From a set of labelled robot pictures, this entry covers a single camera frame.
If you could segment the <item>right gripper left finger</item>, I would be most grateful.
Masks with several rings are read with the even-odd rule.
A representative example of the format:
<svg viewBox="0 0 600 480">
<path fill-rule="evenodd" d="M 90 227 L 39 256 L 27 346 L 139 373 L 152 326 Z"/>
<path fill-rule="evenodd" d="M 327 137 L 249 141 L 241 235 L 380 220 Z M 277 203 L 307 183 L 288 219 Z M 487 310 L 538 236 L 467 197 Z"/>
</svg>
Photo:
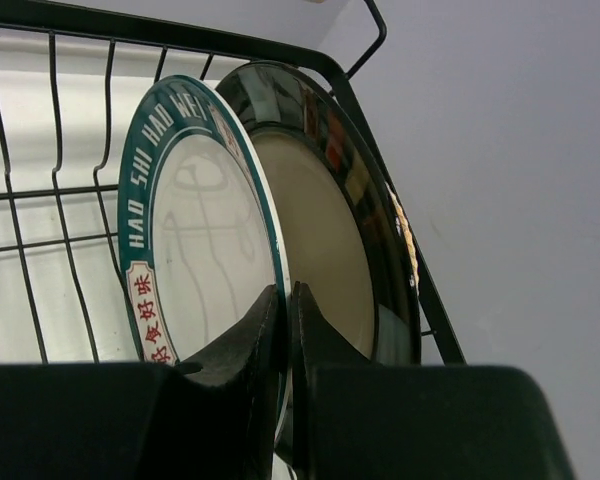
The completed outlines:
<svg viewBox="0 0 600 480">
<path fill-rule="evenodd" d="M 0 366 L 0 479 L 268 479 L 278 295 L 177 366 Z"/>
</svg>

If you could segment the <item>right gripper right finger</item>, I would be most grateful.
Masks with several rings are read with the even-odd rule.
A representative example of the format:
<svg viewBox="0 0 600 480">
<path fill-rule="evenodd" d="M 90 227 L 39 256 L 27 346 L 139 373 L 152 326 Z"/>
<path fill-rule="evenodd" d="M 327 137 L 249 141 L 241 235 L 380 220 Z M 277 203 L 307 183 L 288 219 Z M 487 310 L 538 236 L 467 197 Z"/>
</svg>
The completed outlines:
<svg viewBox="0 0 600 480">
<path fill-rule="evenodd" d="M 289 309 L 302 479 L 571 479 L 534 379 L 503 366 L 389 367 L 361 355 L 304 283 Z"/>
</svg>

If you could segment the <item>black rimmed beige plate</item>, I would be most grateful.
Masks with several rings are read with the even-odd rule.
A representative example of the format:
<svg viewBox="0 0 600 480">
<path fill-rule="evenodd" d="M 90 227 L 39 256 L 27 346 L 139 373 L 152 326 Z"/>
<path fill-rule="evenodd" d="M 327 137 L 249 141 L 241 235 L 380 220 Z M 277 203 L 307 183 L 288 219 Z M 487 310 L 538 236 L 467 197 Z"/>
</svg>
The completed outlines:
<svg viewBox="0 0 600 480">
<path fill-rule="evenodd" d="M 342 107 L 290 66 L 252 62 L 218 85 L 261 161 L 291 278 L 329 323 L 384 365 L 421 361 L 407 247 L 374 155 Z"/>
</svg>

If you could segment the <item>woven bamboo round plate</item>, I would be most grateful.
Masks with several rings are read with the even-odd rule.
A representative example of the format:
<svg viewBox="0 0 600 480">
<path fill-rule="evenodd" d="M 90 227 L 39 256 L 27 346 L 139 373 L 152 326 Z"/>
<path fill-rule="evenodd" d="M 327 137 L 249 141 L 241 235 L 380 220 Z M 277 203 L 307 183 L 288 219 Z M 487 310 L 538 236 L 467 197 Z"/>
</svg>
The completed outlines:
<svg viewBox="0 0 600 480">
<path fill-rule="evenodd" d="M 389 184 L 386 184 L 386 186 L 396 212 L 396 228 L 400 231 L 402 237 L 404 238 L 409 255 L 413 277 L 413 279 L 410 281 L 410 284 L 416 289 L 416 294 L 419 294 L 419 270 L 413 233 L 397 195 Z"/>
</svg>

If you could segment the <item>teal rim Hao Wei plate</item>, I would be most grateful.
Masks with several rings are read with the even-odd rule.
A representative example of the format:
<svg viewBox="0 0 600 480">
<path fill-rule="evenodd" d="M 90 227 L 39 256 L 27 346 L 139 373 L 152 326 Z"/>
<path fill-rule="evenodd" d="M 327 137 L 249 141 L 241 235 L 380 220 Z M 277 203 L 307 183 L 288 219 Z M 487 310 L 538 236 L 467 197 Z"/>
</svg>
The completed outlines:
<svg viewBox="0 0 600 480">
<path fill-rule="evenodd" d="M 165 77 L 140 101 L 121 157 L 117 229 L 145 361 L 183 362 L 267 286 L 288 308 L 289 265 L 263 166 L 231 107 L 200 80 Z"/>
</svg>

